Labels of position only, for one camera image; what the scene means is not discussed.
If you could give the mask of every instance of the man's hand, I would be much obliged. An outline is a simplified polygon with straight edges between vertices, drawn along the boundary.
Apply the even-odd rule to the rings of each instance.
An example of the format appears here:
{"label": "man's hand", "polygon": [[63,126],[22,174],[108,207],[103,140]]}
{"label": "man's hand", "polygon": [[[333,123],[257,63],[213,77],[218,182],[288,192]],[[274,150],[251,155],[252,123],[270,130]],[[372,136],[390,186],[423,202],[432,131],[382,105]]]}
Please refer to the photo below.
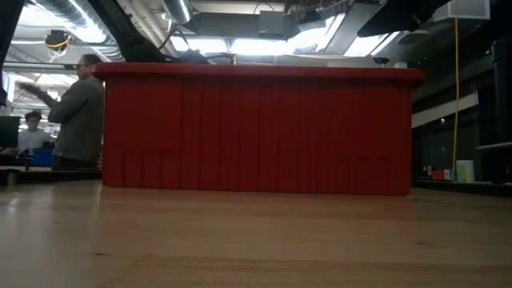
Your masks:
{"label": "man's hand", "polygon": [[19,87],[29,93],[35,94],[36,96],[39,96],[41,94],[45,94],[46,92],[41,90],[41,88],[37,87],[34,84],[29,83],[21,83]]}

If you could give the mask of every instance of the red container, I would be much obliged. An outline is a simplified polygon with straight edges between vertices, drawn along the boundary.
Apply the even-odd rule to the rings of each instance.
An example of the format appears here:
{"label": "red container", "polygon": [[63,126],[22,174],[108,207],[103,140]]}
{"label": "red container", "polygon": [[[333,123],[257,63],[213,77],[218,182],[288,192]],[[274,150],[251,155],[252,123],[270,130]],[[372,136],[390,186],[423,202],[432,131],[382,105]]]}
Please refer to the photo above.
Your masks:
{"label": "red container", "polygon": [[406,195],[419,70],[97,65],[103,183]]}

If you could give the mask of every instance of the ceiling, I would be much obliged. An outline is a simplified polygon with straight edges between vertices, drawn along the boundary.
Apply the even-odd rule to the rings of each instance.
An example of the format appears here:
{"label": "ceiling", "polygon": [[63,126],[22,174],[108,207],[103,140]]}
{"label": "ceiling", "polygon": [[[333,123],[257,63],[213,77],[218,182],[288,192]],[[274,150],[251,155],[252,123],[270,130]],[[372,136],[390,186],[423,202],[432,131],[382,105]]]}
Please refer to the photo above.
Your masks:
{"label": "ceiling", "polygon": [[[118,2],[125,12],[131,15],[132,23],[138,31],[158,46],[162,42],[162,36],[165,37],[168,30],[168,21],[161,1],[141,0],[138,3],[137,7],[140,6],[147,10],[150,19],[144,17],[140,9],[135,10],[141,17],[137,18],[133,15],[134,12],[130,6],[134,6],[134,0],[118,0]],[[238,0],[190,0],[190,4],[194,8],[195,29],[205,31],[194,34],[191,29],[182,28],[190,46],[193,49],[199,49],[204,54],[211,54],[208,50],[237,52],[240,64],[380,66],[369,56],[353,57],[356,55],[366,56],[373,51],[374,54],[371,56],[389,58],[393,65],[396,62],[412,62],[434,57],[436,53],[454,43],[453,20],[449,18],[440,21],[431,20],[426,23],[421,28],[425,33],[408,44],[398,43],[407,32],[398,32],[393,34],[393,37],[386,38],[385,45],[382,41],[384,38],[373,39],[377,41],[377,44],[380,43],[377,46],[370,41],[372,39],[358,38],[357,31],[380,9],[378,0],[333,0],[330,2],[297,0],[288,2],[288,4],[281,0],[268,3]],[[288,15],[293,18],[315,9],[319,10],[320,15],[325,18],[322,20],[326,25],[325,28],[309,30],[288,42],[284,40],[269,42],[265,35],[261,36],[261,31],[260,37],[253,38],[252,42],[247,42],[243,37],[243,35],[253,33],[251,29],[259,28],[261,30],[259,15],[262,11],[275,11],[282,14],[286,10]],[[482,20],[479,19],[461,21],[461,33],[469,33],[481,23]],[[6,60],[8,62],[41,63],[48,63],[51,60],[53,63],[75,64],[81,55],[98,52],[98,49],[88,46],[86,42],[81,42],[79,39],[75,41],[74,38],[66,52],[56,56],[55,52],[49,50],[44,44],[45,36],[52,30],[67,30],[67,28],[59,18],[49,16],[35,6],[26,6],[18,22]],[[179,37],[172,37],[171,40],[175,49],[187,48]],[[355,47],[356,42],[359,42],[360,47]],[[369,46],[373,48],[366,51],[365,49]],[[262,51],[268,51],[268,54],[260,55]],[[33,81],[41,73],[40,70],[24,70],[25,73],[18,70],[6,71],[19,77],[29,76],[26,79],[30,79],[30,81]],[[61,79],[58,80],[52,76],[44,76],[39,81],[43,78],[46,81],[43,85],[54,89],[59,95],[69,86],[68,82],[62,82]],[[10,100],[15,101],[19,95],[21,94],[16,89],[14,94],[10,95]],[[15,101],[11,107],[13,114],[24,114],[30,109],[42,109],[42,106],[38,100],[28,96],[24,96],[22,101]]]}

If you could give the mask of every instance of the ductwork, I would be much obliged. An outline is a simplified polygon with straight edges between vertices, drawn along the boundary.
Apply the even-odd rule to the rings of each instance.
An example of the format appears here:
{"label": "ductwork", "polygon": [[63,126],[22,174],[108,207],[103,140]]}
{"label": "ductwork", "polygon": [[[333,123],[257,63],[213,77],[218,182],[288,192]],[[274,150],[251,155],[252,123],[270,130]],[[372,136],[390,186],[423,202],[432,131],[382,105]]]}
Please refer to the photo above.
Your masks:
{"label": "ductwork", "polygon": [[[31,0],[41,11],[60,19],[62,25],[84,42],[116,45],[105,24],[87,0]],[[112,62],[124,61],[117,47],[92,48]]]}
{"label": "ductwork", "polygon": [[192,19],[192,8],[188,0],[162,0],[162,5],[173,23],[181,25]]}

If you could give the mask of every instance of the wooden table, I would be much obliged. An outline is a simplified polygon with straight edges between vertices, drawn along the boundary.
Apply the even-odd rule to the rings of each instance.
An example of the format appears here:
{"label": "wooden table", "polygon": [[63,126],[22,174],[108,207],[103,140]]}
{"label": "wooden table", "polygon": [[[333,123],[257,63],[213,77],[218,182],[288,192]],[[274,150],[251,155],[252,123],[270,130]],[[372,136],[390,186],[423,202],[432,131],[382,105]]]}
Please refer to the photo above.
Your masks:
{"label": "wooden table", "polygon": [[1,287],[511,287],[512,201],[0,187]]}

